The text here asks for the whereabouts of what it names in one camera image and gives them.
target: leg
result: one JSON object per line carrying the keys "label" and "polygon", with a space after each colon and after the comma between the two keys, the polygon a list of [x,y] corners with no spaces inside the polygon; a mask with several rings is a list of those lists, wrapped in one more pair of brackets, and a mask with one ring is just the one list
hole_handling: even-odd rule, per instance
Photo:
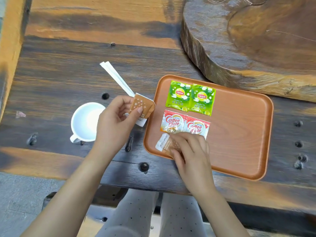
{"label": "leg", "polygon": [[202,215],[193,196],[164,193],[160,237],[206,237]]}
{"label": "leg", "polygon": [[148,237],[157,192],[129,189],[96,237]]}

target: orange tray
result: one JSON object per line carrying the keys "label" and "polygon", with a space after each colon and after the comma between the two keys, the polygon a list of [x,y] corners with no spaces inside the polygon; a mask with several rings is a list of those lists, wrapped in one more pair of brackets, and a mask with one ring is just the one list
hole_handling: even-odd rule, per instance
{"label": "orange tray", "polygon": [[[172,80],[216,89],[212,115],[165,107]],[[165,75],[158,82],[154,102],[156,108],[144,136],[144,147],[150,154],[171,159],[155,148],[163,134],[160,125],[164,110],[171,110],[210,122],[206,140],[214,171],[249,180],[259,180],[265,175],[273,115],[273,103],[266,95]]]}

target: white straw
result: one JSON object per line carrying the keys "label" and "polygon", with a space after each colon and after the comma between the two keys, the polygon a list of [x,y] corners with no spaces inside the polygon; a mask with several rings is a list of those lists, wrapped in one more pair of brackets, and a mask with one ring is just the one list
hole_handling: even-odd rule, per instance
{"label": "white straw", "polygon": [[132,89],[126,84],[123,78],[117,73],[114,67],[109,62],[100,63],[101,67],[103,67],[109,75],[122,87],[122,89],[131,97],[135,96],[135,93]]}

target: packet wrapper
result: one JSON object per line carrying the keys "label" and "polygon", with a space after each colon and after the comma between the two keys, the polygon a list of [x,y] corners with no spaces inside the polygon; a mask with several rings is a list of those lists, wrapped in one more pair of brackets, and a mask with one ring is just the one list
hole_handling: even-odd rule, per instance
{"label": "packet wrapper", "polygon": [[156,144],[156,149],[162,151],[171,158],[173,158],[173,153],[171,152],[172,149],[177,150],[179,153],[181,153],[181,149],[178,143],[176,143],[172,138],[170,138],[170,135],[167,133],[162,134],[162,136]]}
{"label": "packet wrapper", "polygon": [[183,131],[187,115],[165,110],[160,126],[160,131],[178,133]]}
{"label": "packet wrapper", "polygon": [[183,131],[192,134],[202,135],[206,139],[209,128],[210,122],[187,116],[186,125],[184,126]]}
{"label": "packet wrapper", "polygon": [[188,110],[208,116],[212,115],[215,93],[216,90],[211,87],[193,84]]}
{"label": "packet wrapper", "polygon": [[156,104],[153,100],[136,93],[133,103],[131,104],[129,113],[131,113],[132,110],[138,107],[142,107],[143,112],[137,119],[136,124],[143,127],[150,114],[154,111]]}
{"label": "packet wrapper", "polygon": [[188,112],[192,85],[172,80],[166,107]]}

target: hand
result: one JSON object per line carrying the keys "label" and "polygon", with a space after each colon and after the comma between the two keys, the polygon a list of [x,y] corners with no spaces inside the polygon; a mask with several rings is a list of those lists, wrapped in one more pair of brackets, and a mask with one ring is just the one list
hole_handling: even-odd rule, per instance
{"label": "hand", "polygon": [[93,146],[97,153],[109,156],[111,159],[127,142],[136,120],[143,111],[142,107],[134,109],[128,117],[133,98],[117,96],[100,114],[97,127],[97,136]]}
{"label": "hand", "polygon": [[198,200],[208,198],[216,192],[210,148],[204,136],[180,132],[170,135],[180,146],[183,157],[178,151],[172,150],[179,174],[191,194]]}

